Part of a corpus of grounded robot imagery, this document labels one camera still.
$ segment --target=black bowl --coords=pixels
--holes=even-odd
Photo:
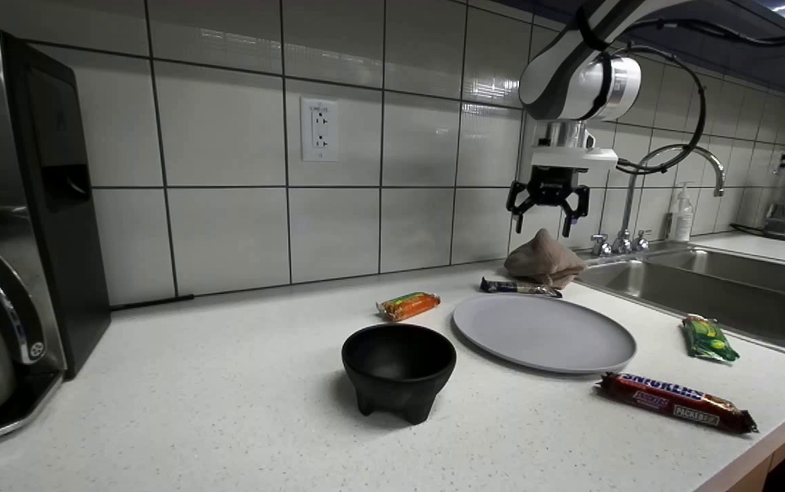
[[[357,410],[393,414],[411,425],[427,420],[453,359],[452,341],[422,325],[372,325],[342,344]]]

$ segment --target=outlet cover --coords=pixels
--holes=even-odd
[[[338,162],[338,109],[329,98],[303,98],[303,162]]]

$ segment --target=sink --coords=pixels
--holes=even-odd
[[[696,247],[598,259],[580,282],[676,314],[717,317],[731,333],[785,354],[785,265]]]

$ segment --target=wall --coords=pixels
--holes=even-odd
[[[517,76],[558,26],[469,0],[0,0],[0,27],[77,68],[112,304],[497,259],[519,146]],[[668,65],[620,123],[620,155],[681,139],[691,91]],[[785,97],[706,75],[706,146],[731,168],[646,177],[657,231],[691,184],[696,233],[758,214],[785,150]],[[338,108],[338,162],[303,162],[300,98]],[[592,174],[571,243],[614,233],[627,177]],[[558,235],[539,210],[534,233]]]

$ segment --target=round plate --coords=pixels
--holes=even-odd
[[[478,295],[453,310],[456,332],[506,364],[536,371],[618,371],[633,336],[590,310],[539,295]]]

